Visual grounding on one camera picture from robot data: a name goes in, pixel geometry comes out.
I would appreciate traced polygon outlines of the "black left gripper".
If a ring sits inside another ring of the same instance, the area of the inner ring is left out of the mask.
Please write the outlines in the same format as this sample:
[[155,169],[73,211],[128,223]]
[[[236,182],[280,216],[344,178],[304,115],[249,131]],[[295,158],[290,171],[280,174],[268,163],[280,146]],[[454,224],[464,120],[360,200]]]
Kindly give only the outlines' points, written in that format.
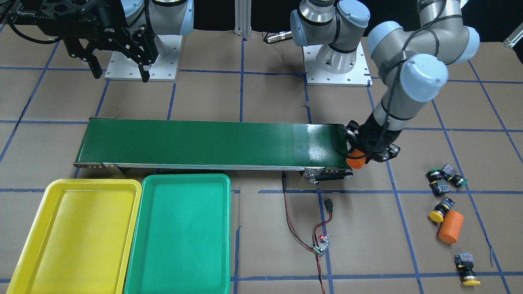
[[[358,149],[364,153],[363,157],[367,158],[367,163],[371,160],[381,163],[396,158],[400,147],[395,145],[394,141],[400,135],[400,130],[389,130],[387,127],[388,123],[380,125],[373,115],[370,115],[363,125],[350,121],[346,126],[345,135],[351,146],[348,154],[352,149]],[[347,158],[358,159],[349,155]]]

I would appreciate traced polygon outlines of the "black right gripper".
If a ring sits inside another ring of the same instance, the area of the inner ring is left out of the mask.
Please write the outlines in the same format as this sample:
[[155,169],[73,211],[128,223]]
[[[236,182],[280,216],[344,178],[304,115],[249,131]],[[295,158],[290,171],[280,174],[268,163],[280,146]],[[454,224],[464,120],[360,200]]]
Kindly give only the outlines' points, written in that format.
[[84,58],[95,79],[103,74],[93,55],[97,49],[122,53],[139,65],[142,82],[148,82],[158,57],[155,34],[145,20],[127,20],[142,5],[136,0],[44,0],[34,22],[44,34],[62,38],[71,56]]

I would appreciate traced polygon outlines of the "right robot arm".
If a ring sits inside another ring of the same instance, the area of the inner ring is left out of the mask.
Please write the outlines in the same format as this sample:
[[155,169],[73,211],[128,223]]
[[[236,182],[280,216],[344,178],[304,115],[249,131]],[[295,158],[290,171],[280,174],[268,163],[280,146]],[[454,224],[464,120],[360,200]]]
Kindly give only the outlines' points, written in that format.
[[192,0],[43,0],[30,13],[94,78],[175,82]]

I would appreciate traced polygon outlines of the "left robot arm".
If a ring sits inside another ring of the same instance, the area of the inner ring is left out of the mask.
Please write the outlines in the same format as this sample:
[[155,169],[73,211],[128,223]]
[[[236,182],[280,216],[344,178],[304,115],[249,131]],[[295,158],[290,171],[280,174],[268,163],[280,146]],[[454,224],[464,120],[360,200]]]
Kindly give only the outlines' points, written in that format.
[[[478,51],[478,32],[463,24],[459,0],[419,0],[420,28],[405,31],[394,21],[382,22],[367,36],[367,49],[387,92],[366,122],[349,123],[342,155],[360,169],[370,160],[397,156],[394,140],[448,80],[448,65],[469,61]],[[303,0],[290,15],[294,43],[321,45],[322,69],[344,74],[353,68],[357,47],[370,21],[370,10],[358,0]]]

